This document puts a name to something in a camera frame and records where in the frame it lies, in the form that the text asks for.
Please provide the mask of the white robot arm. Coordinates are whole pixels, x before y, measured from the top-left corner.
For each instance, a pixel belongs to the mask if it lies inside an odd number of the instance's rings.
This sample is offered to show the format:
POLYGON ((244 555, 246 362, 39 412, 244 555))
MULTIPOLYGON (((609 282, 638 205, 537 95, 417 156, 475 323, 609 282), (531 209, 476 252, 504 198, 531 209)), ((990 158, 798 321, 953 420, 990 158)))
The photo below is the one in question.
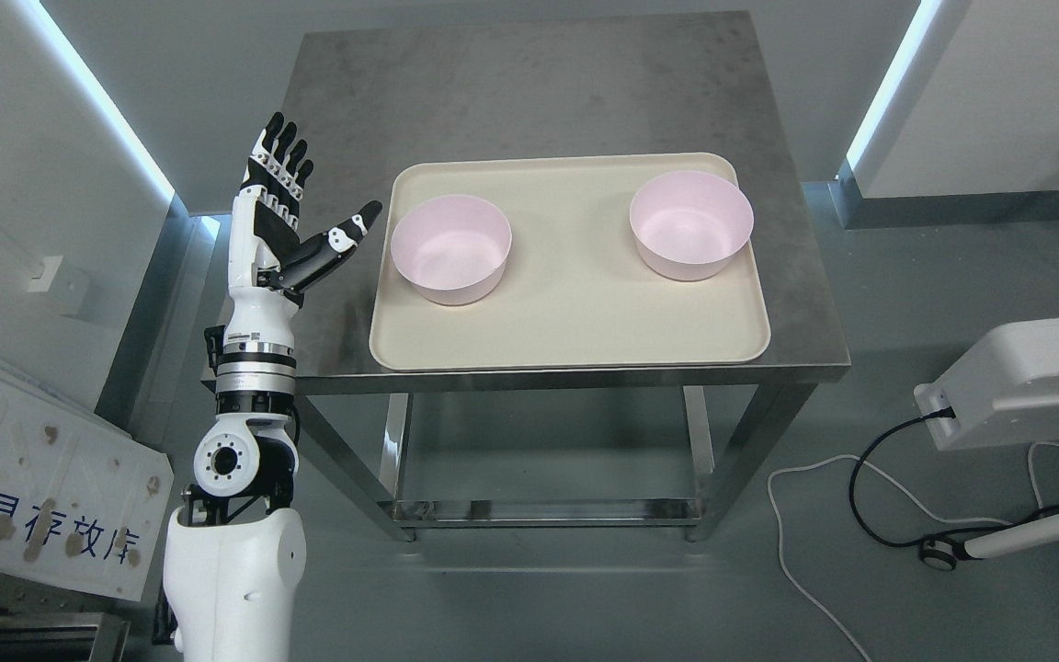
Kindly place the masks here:
POLYGON ((165 532, 170 642, 186 661, 286 661, 307 545, 290 348, 203 332, 217 410, 165 532))

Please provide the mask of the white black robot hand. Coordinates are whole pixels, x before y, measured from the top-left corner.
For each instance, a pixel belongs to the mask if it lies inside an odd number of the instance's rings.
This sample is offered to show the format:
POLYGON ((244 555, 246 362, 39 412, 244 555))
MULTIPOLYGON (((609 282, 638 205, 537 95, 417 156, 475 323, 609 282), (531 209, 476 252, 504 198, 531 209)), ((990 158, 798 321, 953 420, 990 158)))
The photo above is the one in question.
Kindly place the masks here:
POLYGON ((282 113, 268 119, 249 154, 233 198, 227 292, 233 303, 225 345, 293 355, 291 320, 308 289, 364 244, 382 213, 371 200, 341 223, 300 237, 300 204, 315 165, 306 140, 282 113))

